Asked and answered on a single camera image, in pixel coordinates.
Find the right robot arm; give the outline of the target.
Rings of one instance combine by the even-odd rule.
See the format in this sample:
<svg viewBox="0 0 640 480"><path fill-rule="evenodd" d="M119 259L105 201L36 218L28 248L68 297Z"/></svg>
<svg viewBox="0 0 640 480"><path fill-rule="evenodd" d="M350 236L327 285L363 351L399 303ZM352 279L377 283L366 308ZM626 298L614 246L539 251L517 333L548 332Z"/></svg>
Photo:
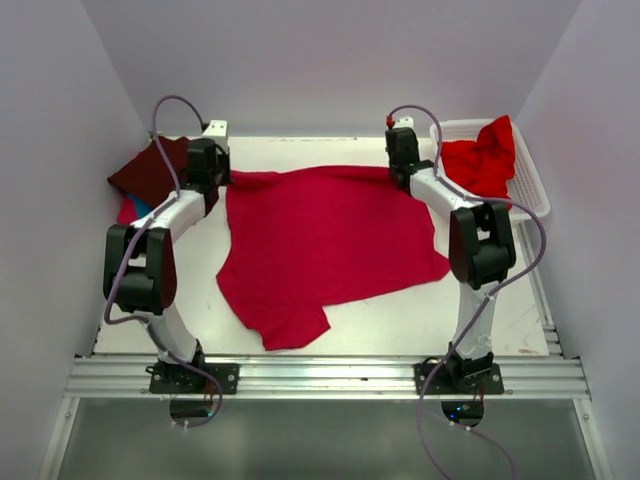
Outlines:
<svg viewBox="0 0 640 480"><path fill-rule="evenodd" d="M427 395L501 394L504 387L491 334L495 288L516 262L508 208L447 187L435 164L420 159L412 128L392 126L385 140L396 187L448 221L448 260L460 286L458 320L448 351L441 360L426 359L414 366L416 390Z"/></svg>

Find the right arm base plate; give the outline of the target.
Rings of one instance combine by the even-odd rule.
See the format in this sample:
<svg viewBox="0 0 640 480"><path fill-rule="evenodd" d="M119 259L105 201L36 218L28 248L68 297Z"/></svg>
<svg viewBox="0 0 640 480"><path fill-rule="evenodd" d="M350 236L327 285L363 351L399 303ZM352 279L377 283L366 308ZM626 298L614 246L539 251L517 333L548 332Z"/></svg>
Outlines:
<svg viewBox="0 0 640 480"><path fill-rule="evenodd" d="M501 395L505 392L500 367L492 354L477 360L449 358L429 382L427 395Z"/></svg>

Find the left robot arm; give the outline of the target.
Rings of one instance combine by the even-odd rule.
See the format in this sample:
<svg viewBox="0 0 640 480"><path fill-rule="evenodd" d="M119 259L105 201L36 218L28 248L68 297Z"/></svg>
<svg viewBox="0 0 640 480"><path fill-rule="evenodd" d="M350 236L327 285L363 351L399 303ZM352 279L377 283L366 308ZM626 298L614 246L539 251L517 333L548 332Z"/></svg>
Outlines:
<svg viewBox="0 0 640 480"><path fill-rule="evenodd" d="M174 245L203 220L231 182L229 155L214 139L189 141L186 178L177 192L129 225L113 225L106 234L104 321L136 321L157 349L147 368L153 394L233 395L239 367L210 364L201 343L187 329L175 303L178 276Z"/></svg>

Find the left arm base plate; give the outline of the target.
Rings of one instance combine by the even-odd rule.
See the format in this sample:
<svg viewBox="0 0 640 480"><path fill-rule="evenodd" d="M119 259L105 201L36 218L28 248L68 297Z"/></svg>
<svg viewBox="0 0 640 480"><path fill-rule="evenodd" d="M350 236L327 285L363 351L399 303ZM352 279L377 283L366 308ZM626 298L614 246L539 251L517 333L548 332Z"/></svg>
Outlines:
<svg viewBox="0 0 640 480"><path fill-rule="evenodd" d="M201 370L216 379L216 386L208 378L177 364L156 362L145 368L150 375L149 392L160 395L217 394L234 395L240 379L240 365L236 363L206 363Z"/></svg>

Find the crimson t-shirt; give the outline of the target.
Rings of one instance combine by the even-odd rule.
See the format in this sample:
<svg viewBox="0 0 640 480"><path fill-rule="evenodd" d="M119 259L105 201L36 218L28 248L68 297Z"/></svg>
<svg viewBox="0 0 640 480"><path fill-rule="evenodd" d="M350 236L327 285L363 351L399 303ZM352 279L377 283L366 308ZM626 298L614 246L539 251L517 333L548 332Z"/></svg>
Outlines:
<svg viewBox="0 0 640 480"><path fill-rule="evenodd" d="M327 306L450 271L427 207L383 167L236 172L226 211L231 246L217 282L268 351L302 348L327 332Z"/></svg>

